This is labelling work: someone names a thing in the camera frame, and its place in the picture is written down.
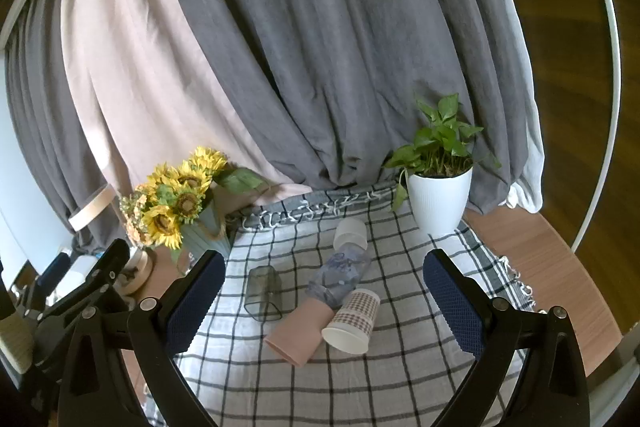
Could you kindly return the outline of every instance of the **potted plant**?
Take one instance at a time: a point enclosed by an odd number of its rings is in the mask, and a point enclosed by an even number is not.
[[[253,171],[231,165],[220,151],[197,147],[178,168],[156,166],[146,183],[120,198],[129,240],[140,248],[165,245],[174,261],[183,248],[196,258],[209,249],[226,258],[231,246],[212,186],[239,194],[264,183]]]
[[[437,109],[416,102],[429,125],[418,129],[414,142],[397,149],[385,163],[387,168],[401,168],[392,209],[397,210],[408,193],[420,229],[441,236],[452,232],[462,218],[474,165],[467,147],[484,128],[458,120],[457,93],[441,99]]]

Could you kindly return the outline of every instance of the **gray curtain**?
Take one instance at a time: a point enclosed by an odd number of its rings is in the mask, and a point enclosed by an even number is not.
[[[89,149],[66,81],[60,1],[25,4],[6,46],[6,89],[27,165],[52,208],[74,233],[68,218],[106,181]],[[108,207],[77,233],[78,246],[105,248],[124,235],[115,211]]]
[[[369,185],[421,124],[414,93],[460,94],[485,127],[470,202],[492,210],[527,158],[524,80],[502,0],[179,0],[267,159],[313,188]],[[206,97],[201,103],[206,104]]]

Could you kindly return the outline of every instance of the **textured blue pad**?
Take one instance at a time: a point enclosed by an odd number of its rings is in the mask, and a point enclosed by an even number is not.
[[[484,351],[482,320],[433,253],[424,258],[422,277],[460,349],[472,353],[479,360]]]
[[[225,259],[216,253],[167,319],[165,348],[169,355],[189,349],[224,282]]]
[[[44,296],[49,296],[53,293],[53,290],[56,289],[56,286],[58,286],[58,283],[69,268],[71,268],[70,257],[66,253],[60,252],[36,281]]]

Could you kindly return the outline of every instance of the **sunflower center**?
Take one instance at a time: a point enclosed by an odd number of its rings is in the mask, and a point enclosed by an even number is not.
[[[198,206],[198,197],[195,194],[181,194],[175,206],[183,216],[189,216]]]
[[[195,176],[180,176],[178,178],[178,181],[182,184],[182,183],[186,183],[187,185],[189,185],[191,188],[196,188],[200,185],[200,181],[199,179],[197,179]]]
[[[171,220],[168,217],[156,216],[154,217],[154,221],[156,223],[156,227],[158,227],[158,230],[160,230],[160,232],[167,234],[172,233]]]

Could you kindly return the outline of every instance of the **flower bucket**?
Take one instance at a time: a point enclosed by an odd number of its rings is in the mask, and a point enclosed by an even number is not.
[[[182,250],[189,251],[197,261],[207,250],[216,250],[225,261],[229,258],[231,245],[226,237],[225,221],[220,218],[213,201],[207,204],[198,219],[191,225],[182,225]]]
[[[453,232],[465,212],[473,168],[455,178],[408,179],[409,200],[416,224],[423,232],[442,237]]]

